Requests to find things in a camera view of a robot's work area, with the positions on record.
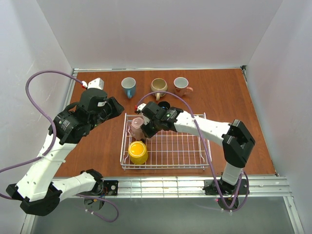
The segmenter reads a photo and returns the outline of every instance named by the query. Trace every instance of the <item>mug rim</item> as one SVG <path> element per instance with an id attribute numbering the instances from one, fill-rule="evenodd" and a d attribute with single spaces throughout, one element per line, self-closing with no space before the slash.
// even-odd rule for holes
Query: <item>mug rim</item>
<path id="1" fill-rule="evenodd" d="M 163 80 L 163 81 L 165 82 L 164 87 L 162 87 L 162 88 L 156 88 L 156 87 L 153 85 L 154 81 L 157 80 L 157 79 Z M 151 86 L 152 86 L 154 89 L 156 89 L 156 90 L 164 89 L 164 88 L 166 88 L 166 85 L 167 85 L 167 82 L 166 82 L 164 79 L 162 79 L 162 78 L 153 79 L 153 80 L 152 80 L 152 83 L 151 83 Z"/>
<path id="2" fill-rule="evenodd" d="M 176 85 L 176 80 L 177 80 L 177 79 L 180 79 L 180 78 L 183 78 L 183 79 L 185 79 L 185 80 L 187 81 L 186 86 L 184 86 L 184 87 L 178 87 L 178 86 Z M 175 80 L 174 80 L 174 85 L 175 85 L 175 87 L 178 88 L 178 89 L 184 89 L 184 88 L 186 88 L 187 86 L 189 86 L 189 81 L 188 81 L 185 77 L 177 77 L 177 78 L 175 78 Z"/>
<path id="3" fill-rule="evenodd" d="M 124 81 L 125 79 L 129 79 L 129 78 L 135 81 L 134 85 L 131 86 L 131 87 L 124 87 L 123 84 L 122 84 L 123 81 Z M 136 82 L 136 80 L 135 80 L 134 78 L 132 78 L 132 77 L 126 77 L 126 78 L 124 78 L 124 79 L 121 81 L 121 86 L 122 86 L 124 89 L 131 89 L 131 88 L 135 87 L 136 83 L 137 83 L 137 82 Z"/>

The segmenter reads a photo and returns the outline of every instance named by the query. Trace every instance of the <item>yellow mug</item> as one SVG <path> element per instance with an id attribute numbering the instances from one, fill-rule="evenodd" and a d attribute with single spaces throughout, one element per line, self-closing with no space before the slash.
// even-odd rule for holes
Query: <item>yellow mug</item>
<path id="1" fill-rule="evenodd" d="M 147 161 L 148 153 L 146 145 L 142 141 L 134 141 L 129 145 L 130 160 L 137 165 L 144 164 Z"/>
<path id="2" fill-rule="evenodd" d="M 157 92 L 157 91 L 167 91 L 168 85 L 167 82 L 164 79 L 156 78 L 151 83 L 151 91 Z M 156 93 L 154 94 L 156 97 L 156 101 L 159 101 L 159 99 L 163 96 L 165 96 L 164 93 Z"/>

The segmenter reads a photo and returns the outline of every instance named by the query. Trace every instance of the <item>blue mug handle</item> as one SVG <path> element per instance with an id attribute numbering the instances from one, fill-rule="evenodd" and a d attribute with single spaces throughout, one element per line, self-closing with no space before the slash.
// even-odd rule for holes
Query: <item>blue mug handle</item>
<path id="1" fill-rule="evenodd" d="M 128 98 L 129 98 L 129 99 L 132 98 L 130 92 L 131 92 L 130 90 L 128 90 L 128 92 L 127 92 L 127 95 L 128 95 Z"/>

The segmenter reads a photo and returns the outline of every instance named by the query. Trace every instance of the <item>white wire rack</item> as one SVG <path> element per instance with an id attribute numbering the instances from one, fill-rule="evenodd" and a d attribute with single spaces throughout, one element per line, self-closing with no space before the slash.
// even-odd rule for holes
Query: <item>white wire rack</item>
<path id="1" fill-rule="evenodd" d="M 206 118 L 206 114 L 196 115 Z M 173 131 L 160 131 L 151 139 L 146 139 L 148 159 L 142 165 L 135 165 L 131 162 L 128 148 L 131 142 L 136 141 L 130 131 L 131 121 L 138 115 L 125 114 L 123 137 L 120 153 L 120 163 L 126 169 L 185 169 L 185 168 L 208 168 L 209 156 L 211 159 L 209 141 L 207 144 L 208 154 L 206 155 L 204 145 L 200 137 L 186 133 Z"/>

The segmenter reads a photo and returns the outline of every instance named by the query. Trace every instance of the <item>wooden table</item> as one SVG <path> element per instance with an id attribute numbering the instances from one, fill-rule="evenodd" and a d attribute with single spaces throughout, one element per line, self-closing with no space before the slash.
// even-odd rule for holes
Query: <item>wooden table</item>
<path id="1" fill-rule="evenodd" d="M 194 92 L 184 100 L 196 114 L 206 113 L 208 119 L 220 122 L 232 122 L 239 119 L 245 123 L 256 144 L 245 168 L 248 174 L 275 174 L 275 170 L 263 138 L 261 128 L 250 98 L 244 77 L 240 69 L 224 70 L 173 70 L 173 71 L 121 71 L 78 73 L 78 79 L 89 82 L 95 78 L 105 82 L 104 90 L 108 97 L 114 96 L 124 106 L 127 114 L 134 114 L 134 106 L 141 97 L 150 92 L 151 81 L 163 78 L 168 83 L 168 91 L 174 91 L 173 81 L 176 77 L 186 77 Z M 121 88 L 125 77 L 136 79 L 136 94 L 128 99 Z M 79 101 L 83 92 L 76 83 L 71 102 Z M 145 103 L 155 100 L 149 96 Z M 186 110 L 181 101 L 166 95 L 161 100 L 172 106 Z M 84 137 L 77 147 L 68 155 L 56 176 L 76 176 L 80 171 L 95 169 L 103 176 L 208 176 L 210 169 L 158 169 L 126 170 L 120 165 L 120 149 L 123 134 L 124 113 L 96 127 Z M 211 142 L 212 161 L 218 175 L 225 166 L 222 147 Z"/>

